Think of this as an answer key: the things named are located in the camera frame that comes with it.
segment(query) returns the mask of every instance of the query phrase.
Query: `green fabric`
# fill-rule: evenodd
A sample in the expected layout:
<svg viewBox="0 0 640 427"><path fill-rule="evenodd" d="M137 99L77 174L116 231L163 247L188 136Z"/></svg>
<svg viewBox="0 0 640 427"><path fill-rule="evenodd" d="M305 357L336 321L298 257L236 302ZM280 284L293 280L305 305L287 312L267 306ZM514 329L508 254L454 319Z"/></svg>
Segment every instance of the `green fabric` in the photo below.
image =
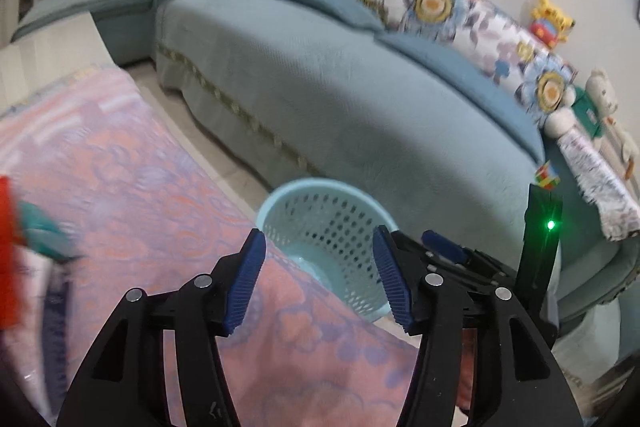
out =
<svg viewBox="0 0 640 427"><path fill-rule="evenodd" d="M604 134L602 123L598 117L596 105L587 92L579 86L575 86L576 99L572 106L576 118L583 125L592 138L601 137Z"/></svg>
<svg viewBox="0 0 640 427"><path fill-rule="evenodd" d="M52 22L80 12L90 12L96 22L151 9L152 0L42 0L20 22L12 40L38 30Z"/></svg>
<svg viewBox="0 0 640 427"><path fill-rule="evenodd" d="M58 225L36 205L18 202L20 230L31 250L59 263L76 258L76 249Z"/></svg>

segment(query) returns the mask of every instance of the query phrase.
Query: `stuffed toy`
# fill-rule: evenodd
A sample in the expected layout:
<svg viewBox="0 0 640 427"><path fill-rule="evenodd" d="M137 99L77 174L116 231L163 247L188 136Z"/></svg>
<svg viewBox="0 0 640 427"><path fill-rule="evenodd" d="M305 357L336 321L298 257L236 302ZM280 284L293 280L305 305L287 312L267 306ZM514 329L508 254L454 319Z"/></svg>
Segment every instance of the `stuffed toy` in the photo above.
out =
<svg viewBox="0 0 640 427"><path fill-rule="evenodd" d="M591 72L584 90L577 89L574 114L593 140L596 149L604 134L604 120L618 109L618 97L607 74L600 69Z"/></svg>
<svg viewBox="0 0 640 427"><path fill-rule="evenodd" d="M633 137L620 123L611 117L618 110L618 98L607 74L600 69L591 72L585 89L576 87L576 99L572 107L559 108L548 116L544 131L546 136L558 139L578 122L593 140L593 147L600 150L606 122L622 144L622 159L626 163L625 180L631 178L640 158L640 149Z"/></svg>
<svg viewBox="0 0 640 427"><path fill-rule="evenodd" d="M575 19L565 16L549 0L538 0L538 6L531 11L531 19L531 33L549 49L555 48L559 42L566 42L567 33L575 26Z"/></svg>

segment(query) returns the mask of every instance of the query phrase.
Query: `white plush toy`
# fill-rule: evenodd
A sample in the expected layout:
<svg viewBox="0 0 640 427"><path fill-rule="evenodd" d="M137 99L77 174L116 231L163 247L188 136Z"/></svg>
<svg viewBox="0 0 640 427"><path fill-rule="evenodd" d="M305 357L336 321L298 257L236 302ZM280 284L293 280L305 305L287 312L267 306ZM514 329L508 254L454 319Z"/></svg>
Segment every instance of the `white plush toy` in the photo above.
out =
<svg viewBox="0 0 640 427"><path fill-rule="evenodd" d="M564 106L546 118L545 134L549 138L556 140L564 133L567 133L577 123L578 119L575 118L574 111L571 107Z"/></svg>
<svg viewBox="0 0 640 427"><path fill-rule="evenodd" d="M618 97L606 72L601 69L593 70L585 85L585 91L595 108L595 111L587 110L591 123L596 126L602 121L607 122L622 144L622 158L627 164L625 179L628 180L633 174L636 159L640 159L640 149L633 137L611 117L618 110ZM554 111L545 122L545 134L553 139L560 138L578 123L578 118L571 109L575 102L575 90L574 100L570 104L568 101L563 100L563 102L564 107ZM602 138L599 136L593 139L593 147L598 151L601 142Z"/></svg>
<svg viewBox="0 0 640 427"><path fill-rule="evenodd" d="M613 89L613 84L604 70L595 69L587 79L584 90L596 107L596 115L591 117L594 124L604 121L618 110L618 97ZM593 147L600 150L602 138L596 136L593 139Z"/></svg>

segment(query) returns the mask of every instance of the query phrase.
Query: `metal screw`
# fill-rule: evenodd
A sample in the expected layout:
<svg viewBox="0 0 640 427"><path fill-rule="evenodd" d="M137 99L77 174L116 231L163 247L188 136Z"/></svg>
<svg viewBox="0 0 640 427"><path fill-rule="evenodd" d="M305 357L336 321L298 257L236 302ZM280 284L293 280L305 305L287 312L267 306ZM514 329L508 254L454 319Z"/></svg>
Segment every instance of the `metal screw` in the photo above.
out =
<svg viewBox="0 0 640 427"><path fill-rule="evenodd" d="M431 286L440 286L444 279L439 273L430 273L424 277L424 281Z"/></svg>
<svg viewBox="0 0 640 427"><path fill-rule="evenodd" d="M129 302L139 301L142 298L142 290L140 288L132 288L127 292L125 298Z"/></svg>
<svg viewBox="0 0 640 427"><path fill-rule="evenodd" d="M212 282L213 280L209 275L199 275L193 280L194 285L198 288L206 288L207 286L210 286Z"/></svg>
<svg viewBox="0 0 640 427"><path fill-rule="evenodd" d="M504 286L500 286L500 288L495 289L495 296L503 301L508 301L511 299L511 290Z"/></svg>

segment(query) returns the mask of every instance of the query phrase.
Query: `red object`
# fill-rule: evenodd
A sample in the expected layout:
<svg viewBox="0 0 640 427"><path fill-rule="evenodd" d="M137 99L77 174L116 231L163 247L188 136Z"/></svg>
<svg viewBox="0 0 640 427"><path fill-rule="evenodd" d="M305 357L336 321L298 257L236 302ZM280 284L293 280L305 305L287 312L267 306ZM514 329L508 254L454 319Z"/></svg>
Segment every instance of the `red object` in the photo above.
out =
<svg viewBox="0 0 640 427"><path fill-rule="evenodd" d="M549 26L549 24L545 24L542 20L536 20L531 23L529 30L540 39L540 41L553 49L558 44L558 33L551 30Z"/></svg>
<svg viewBox="0 0 640 427"><path fill-rule="evenodd" d="M0 178L0 330L18 322L18 296L14 265L14 207L9 178Z"/></svg>

